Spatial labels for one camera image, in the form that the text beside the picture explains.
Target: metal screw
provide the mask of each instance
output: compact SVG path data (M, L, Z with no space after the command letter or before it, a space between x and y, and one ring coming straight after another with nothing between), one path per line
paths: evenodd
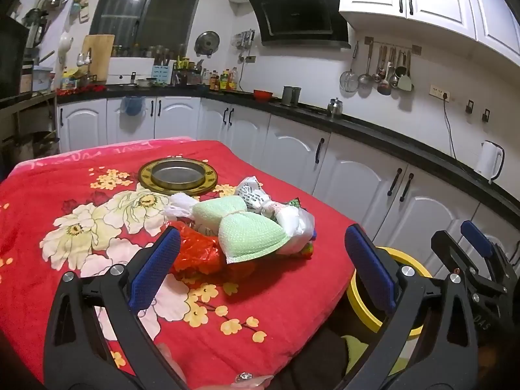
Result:
M62 278L63 281L67 283L68 281L71 281L74 278L74 273L72 271L66 272Z
M460 276L458 274L450 274L450 280L455 284L459 284Z
M125 270L125 267L123 267L121 264L116 264L110 269L110 274L113 276L119 276L123 273Z
M402 267L401 272L406 277L412 277L415 274L415 270L412 267L410 267L409 265L405 265L404 267Z
M237 375L237 378L235 378L235 383L240 383L242 381L247 381L253 378L253 374L249 374L248 372L243 372L241 374Z

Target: black range hood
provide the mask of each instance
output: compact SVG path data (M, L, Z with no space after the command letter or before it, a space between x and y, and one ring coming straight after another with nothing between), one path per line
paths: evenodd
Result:
M262 44L350 48L340 0L249 0Z

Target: yellow bucket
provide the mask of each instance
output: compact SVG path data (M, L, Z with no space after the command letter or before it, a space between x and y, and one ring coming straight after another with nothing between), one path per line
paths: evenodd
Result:
M432 277L428 270L424 268L418 261L416 261L410 255L407 255L404 252L392 248L381 247L381 249L384 249L386 252L388 252L391 255L391 257L398 263L411 265L423 277ZM352 276L352 280L350 281L350 286L347 289L347 296L350 305L352 306L352 309L354 310L358 318L370 330L372 330L374 333L377 333L383 322L379 320L372 312L370 312L370 310L367 308L367 306L361 299L358 284L356 282L356 271L354 271L354 275ZM420 327L417 327L416 329L412 329L408 337L408 340L413 340L419 337L421 331L422 325Z

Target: wooden cutting board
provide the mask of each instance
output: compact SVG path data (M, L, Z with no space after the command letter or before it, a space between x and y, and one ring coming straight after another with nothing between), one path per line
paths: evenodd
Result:
M87 35L83 41L81 52L84 55L92 48L90 74L97 75L98 82L107 80L114 39L115 35Z

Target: white electric kettle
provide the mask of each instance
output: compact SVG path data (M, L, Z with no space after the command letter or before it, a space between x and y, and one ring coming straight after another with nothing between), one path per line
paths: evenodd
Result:
M475 172L489 180L489 184L496 180L504 167L504 149L491 141L482 143L482 153L478 159Z

